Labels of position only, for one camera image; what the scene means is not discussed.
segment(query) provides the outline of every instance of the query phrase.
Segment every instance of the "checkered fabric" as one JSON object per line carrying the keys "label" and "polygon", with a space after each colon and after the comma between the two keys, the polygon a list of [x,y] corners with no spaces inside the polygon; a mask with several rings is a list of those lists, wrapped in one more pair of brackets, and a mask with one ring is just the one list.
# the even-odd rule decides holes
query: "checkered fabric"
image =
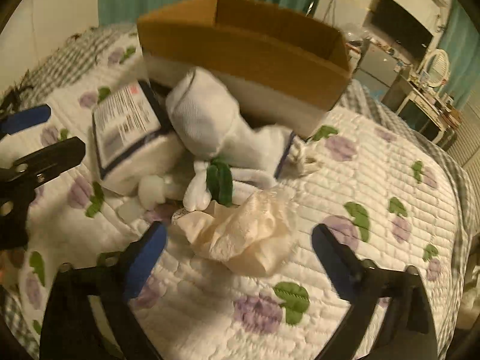
{"label": "checkered fabric", "polygon": [[[40,104],[55,88],[74,83],[95,64],[95,59],[100,52],[128,31],[134,30],[131,26],[123,25],[88,31],[80,38],[59,49],[42,66],[31,73],[27,73],[24,77],[22,85],[33,85],[34,89],[22,94],[22,107],[27,108]],[[472,231],[476,228],[471,181],[466,172],[452,157],[426,140],[422,135],[410,130],[406,123],[388,108],[376,103],[369,95],[368,90],[357,81],[352,81],[352,84],[349,85],[338,101],[337,107],[345,107],[364,115],[388,130],[408,139],[435,159],[450,180],[457,201],[458,231],[455,235],[451,263],[454,301],[445,305],[450,311],[449,318],[444,321],[440,332],[437,332],[439,358],[444,359],[455,329]],[[14,297],[6,294],[4,309],[5,321],[13,335],[32,358],[37,359],[38,344],[29,333],[19,303],[15,301]]]}

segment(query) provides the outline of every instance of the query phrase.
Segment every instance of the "white package with label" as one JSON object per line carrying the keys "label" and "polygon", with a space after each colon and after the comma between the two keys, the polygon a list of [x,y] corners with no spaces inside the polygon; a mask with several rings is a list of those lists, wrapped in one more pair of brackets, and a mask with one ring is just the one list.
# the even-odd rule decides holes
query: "white package with label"
{"label": "white package with label", "polygon": [[102,186],[120,195],[133,194],[143,176],[165,174],[185,150],[145,81],[107,97],[92,117]]}

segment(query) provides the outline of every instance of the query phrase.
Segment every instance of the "blue gripper pad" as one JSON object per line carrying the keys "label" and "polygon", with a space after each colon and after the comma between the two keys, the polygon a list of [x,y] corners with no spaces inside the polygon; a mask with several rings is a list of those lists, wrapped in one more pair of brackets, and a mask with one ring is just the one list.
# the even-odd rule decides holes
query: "blue gripper pad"
{"label": "blue gripper pad", "polygon": [[0,124],[0,130],[5,134],[13,135],[40,123],[45,123],[50,119],[51,113],[52,110],[46,104],[17,112],[7,116]]}
{"label": "blue gripper pad", "polygon": [[128,268],[123,278],[123,300],[136,298],[167,244],[167,228],[153,222],[138,241],[131,243],[119,259],[122,264],[128,259]]}
{"label": "blue gripper pad", "polygon": [[313,228],[311,245],[328,278],[341,299],[352,303],[364,271],[361,262],[346,245],[337,241],[323,223]]}

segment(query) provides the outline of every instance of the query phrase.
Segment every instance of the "table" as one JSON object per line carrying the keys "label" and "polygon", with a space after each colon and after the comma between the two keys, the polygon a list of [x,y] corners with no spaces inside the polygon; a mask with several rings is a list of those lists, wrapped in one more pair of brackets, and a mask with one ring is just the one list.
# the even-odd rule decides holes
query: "table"
{"label": "table", "polygon": [[[412,88],[411,92],[403,100],[402,104],[400,104],[400,107],[397,109],[395,113],[399,115],[409,101],[415,103],[423,111],[423,113],[426,116],[428,116],[428,119],[430,119],[435,124],[435,126],[438,127],[438,130],[439,130],[438,134],[431,141],[433,144],[437,144],[438,142],[440,142],[440,140],[443,137],[443,134],[448,129],[448,124],[442,120],[442,118],[440,117],[440,111],[437,110],[437,108],[431,103],[432,101],[434,101],[433,97],[431,97],[427,93],[420,93],[420,91],[417,88],[415,88],[415,86],[412,83],[411,83],[411,88]],[[425,123],[425,125],[420,129],[419,133],[422,133],[426,129],[427,124],[428,122]]]}

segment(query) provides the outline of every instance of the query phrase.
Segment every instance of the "black screen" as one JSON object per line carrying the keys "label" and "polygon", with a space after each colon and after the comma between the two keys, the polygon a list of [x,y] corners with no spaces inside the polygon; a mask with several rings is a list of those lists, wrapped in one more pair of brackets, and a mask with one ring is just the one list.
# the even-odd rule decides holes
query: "black screen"
{"label": "black screen", "polygon": [[371,23],[421,60],[433,37],[417,19],[393,0],[380,0]]}

